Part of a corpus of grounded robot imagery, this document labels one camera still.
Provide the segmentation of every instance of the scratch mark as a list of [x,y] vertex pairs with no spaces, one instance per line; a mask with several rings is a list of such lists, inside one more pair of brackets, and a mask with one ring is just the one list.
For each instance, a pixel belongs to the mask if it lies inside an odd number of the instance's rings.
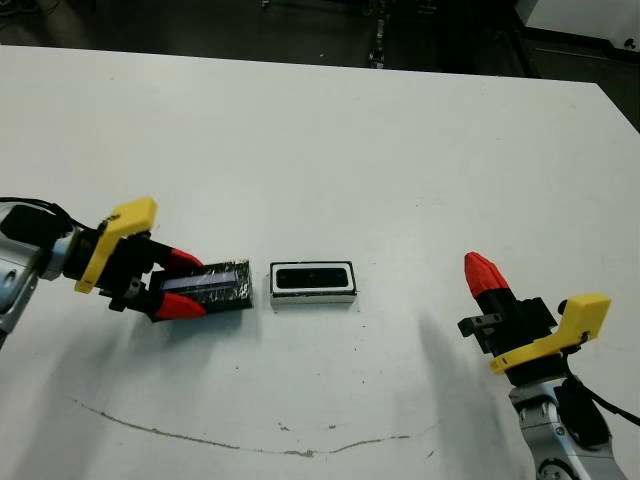
[[[198,437],[190,437],[189,435],[182,435],[179,433],[172,433],[172,432],[165,432],[163,430],[159,430],[157,428],[149,428],[149,427],[144,427],[142,425],[138,425],[135,423],[131,423],[131,422],[127,422],[125,420],[121,420],[117,417],[114,417],[112,415],[109,415],[106,412],[97,410],[93,407],[90,407],[89,405],[86,405],[84,403],[82,403],[79,400],[76,400],[74,398],[71,399],[73,401],[73,403],[75,403],[76,405],[78,405],[79,407],[95,414],[98,415],[102,418],[104,418],[105,420],[109,420],[110,422],[114,422],[117,423],[118,425],[122,425],[123,427],[129,427],[129,428],[133,428],[134,430],[138,430],[140,432],[146,432],[146,433],[151,433],[154,435],[160,435],[162,437],[167,437],[167,438],[175,438],[177,440],[185,440],[188,442],[194,442],[194,443],[199,443],[202,445],[209,445],[212,447],[220,447],[220,448],[226,448],[229,450],[239,450],[239,451],[243,451],[243,452],[250,452],[250,453],[264,453],[264,454],[269,454],[269,455],[294,455],[294,456],[298,456],[298,457],[303,457],[303,458],[314,458],[316,455],[334,455],[336,453],[341,453],[344,452],[345,450],[350,450],[352,448],[356,448],[356,447],[361,447],[363,445],[371,445],[374,443],[382,443],[382,442],[388,442],[388,441],[395,441],[395,440],[408,440],[411,438],[417,438],[417,437],[421,437],[423,435],[425,435],[427,432],[429,432],[430,430],[432,430],[433,428],[435,428],[438,423],[435,423],[431,426],[429,426],[428,428],[426,428],[424,431],[422,431],[421,433],[417,434],[417,435],[392,435],[389,437],[382,437],[382,438],[373,438],[371,440],[361,440],[359,442],[354,442],[354,443],[350,443],[349,445],[345,445],[344,447],[340,447],[340,448],[336,448],[335,450],[311,450],[311,449],[307,449],[307,450],[284,450],[284,451],[278,451],[278,450],[267,450],[267,449],[263,449],[263,448],[243,448],[240,447],[238,445],[231,445],[228,443],[222,443],[222,442],[215,442],[213,440],[206,440],[204,438],[198,438]],[[335,425],[330,425],[329,426],[330,429],[335,428]]]
[[188,435],[180,435],[179,433],[163,432],[162,430],[158,430],[157,428],[148,428],[148,427],[143,427],[142,425],[136,425],[135,423],[125,422],[124,420],[120,420],[119,418],[112,417],[108,413],[101,412],[100,410],[96,410],[95,408],[85,405],[84,403],[78,400],[74,399],[73,401],[74,403],[76,403],[77,405],[80,405],[85,410],[89,410],[90,412],[93,412],[96,415],[100,415],[102,418],[106,418],[107,420],[115,422],[124,427],[140,430],[141,432],[153,433],[155,435],[162,435],[163,437],[177,438],[179,440],[187,440],[189,442],[203,443],[205,445],[211,445],[213,447],[229,448],[231,450],[240,450],[240,447],[238,447],[237,445],[229,445],[227,443],[220,443],[220,442],[214,442],[211,440],[205,440],[203,438],[190,437]]
[[299,452],[298,450],[287,450],[285,452],[282,452],[283,455],[298,455],[299,457],[304,458],[313,458],[316,453],[317,452],[314,452],[313,450],[307,450],[306,452]]

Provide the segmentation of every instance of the white table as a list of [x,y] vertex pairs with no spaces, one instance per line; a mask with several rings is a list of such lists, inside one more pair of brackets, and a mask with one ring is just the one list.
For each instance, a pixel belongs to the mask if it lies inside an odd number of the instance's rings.
[[[153,325],[41,282],[0,352],[2,479],[533,478],[456,326],[469,250],[550,309],[613,297],[572,364],[640,410],[640,136],[595,85],[3,46],[0,155],[3,195],[93,225],[151,195],[155,240],[255,287]],[[353,261],[358,301],[274,312],[288,260]]]

